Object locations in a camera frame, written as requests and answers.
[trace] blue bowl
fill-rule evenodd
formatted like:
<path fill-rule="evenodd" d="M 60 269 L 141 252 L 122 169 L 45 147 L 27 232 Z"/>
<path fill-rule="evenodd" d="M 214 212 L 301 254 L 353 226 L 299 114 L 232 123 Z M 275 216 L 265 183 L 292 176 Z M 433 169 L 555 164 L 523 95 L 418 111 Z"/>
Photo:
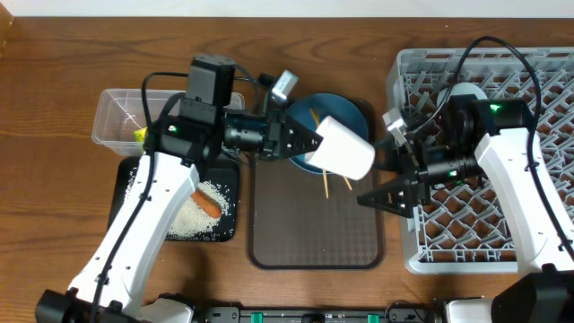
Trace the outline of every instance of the blue bowl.
<path fill-rule="evenodd" d="M 359 109 L 346 98 L 329 93 L 313 94 L 293 103 L 287 109 L 287 115 L 299 121 L 303 126 L 315 131 L 317 130 L 317 125 L 313 117 L 311 117 L 311 108 L 318 114 L 320 121 L 327 116 L 331 116 L 364 140 L 369 141 L 367 120 Z M 305 162 L 305 154 L 291 157 L 290 159 L 303 170 L 314 174 L 323 174 L 321 169 L 308 165 Z"/>

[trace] white cylinder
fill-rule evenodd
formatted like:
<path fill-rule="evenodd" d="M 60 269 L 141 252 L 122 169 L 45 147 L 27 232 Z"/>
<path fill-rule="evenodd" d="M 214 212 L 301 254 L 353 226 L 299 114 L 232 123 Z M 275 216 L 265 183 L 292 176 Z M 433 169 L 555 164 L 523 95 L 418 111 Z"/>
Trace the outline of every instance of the white cylinder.
<path fill-rule="evenodd" d="M 323 119 L 317 133 L 323 141 L 315 152 L 305 154 L 305 162 L 322 170 L 362 179 L 375 160 L 375 148 L 333 117 Z"/>

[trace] wooden tabletop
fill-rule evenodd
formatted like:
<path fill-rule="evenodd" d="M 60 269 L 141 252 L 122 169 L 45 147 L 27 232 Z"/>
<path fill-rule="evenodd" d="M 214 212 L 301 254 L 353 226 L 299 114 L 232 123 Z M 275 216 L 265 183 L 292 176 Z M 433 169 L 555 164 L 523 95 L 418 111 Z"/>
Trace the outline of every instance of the wooden tabletop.
<path fill-rule="evenodd" d="M 193 55 L 211 52 L 252 74 L 289 69 L 300 78 L 298 95 L 361 97 L 381 115 L 401 49 L 461 48 L 486 34 L 517 47 L 572 46 L 574 21 L 16 18 L 0 62 L 0 320 L 32 321 L 44 290 L 64 292 L 104 236 L 122 157 L 91 140 L 103 90 L 137 88 L 152 71 L 186 72 Z M 151 87 L 185 84 L 158 78 Z M 251 102 L 247 84 L 235 90 Z M 377 125 L 381 136 L 380 118 Z M 517 280 L 410 274 L 390 214 L 387 255 L 374 270 L 263 271 L 246 256 L 247 210 L 242 202 L 229 242 L 166 242 L 145 299 L 182 292 L 200 305 L 385 308 L 397 299 L 493 297 Z"/>

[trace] gray tray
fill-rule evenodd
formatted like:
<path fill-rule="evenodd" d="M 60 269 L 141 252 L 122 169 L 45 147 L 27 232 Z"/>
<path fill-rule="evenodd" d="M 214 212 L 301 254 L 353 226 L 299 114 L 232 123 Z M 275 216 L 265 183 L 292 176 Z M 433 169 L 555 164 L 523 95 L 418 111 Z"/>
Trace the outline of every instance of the gray tray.
<path fill-rule="evenodd" d="M 357 205 L 372 175 L 352 181 L 321 175 L 291 161 L 257 161 L 248 221 L 248 256 L 263 269 L 369 269 L 383 259 L 382 213 Z"/>

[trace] chopstick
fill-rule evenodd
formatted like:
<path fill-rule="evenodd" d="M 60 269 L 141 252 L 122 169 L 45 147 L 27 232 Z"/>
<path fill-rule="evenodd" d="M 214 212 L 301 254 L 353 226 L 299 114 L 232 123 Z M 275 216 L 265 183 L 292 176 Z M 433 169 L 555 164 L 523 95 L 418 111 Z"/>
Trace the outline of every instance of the chopstick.
<path fill-rule="evenodd" d="M 315 112 L 315 110 L 313 110 L 313 108 L 309 109 L 309 112 L 311 112 L 311 117 L 313 117 L 313 120 L 315 120 L 315 124 L 317 125 L 317 127 L 319 127 L 319 116 L 317 114 L 317 112 Z M 349 187 L 349 190 L 352 190 L 352 186 L 351 183 L 349 182 L 349 179 L 346 178 L 345 176 L 343 176 L 344 182 L 347 183 L 347 186 Z M 329 198 L 329 188 L 327 187 L 327 181 L 326 181 L 326 170 L 323 170 L 323 182 L 325 183 L 325 195 L 326 198 Z"/>

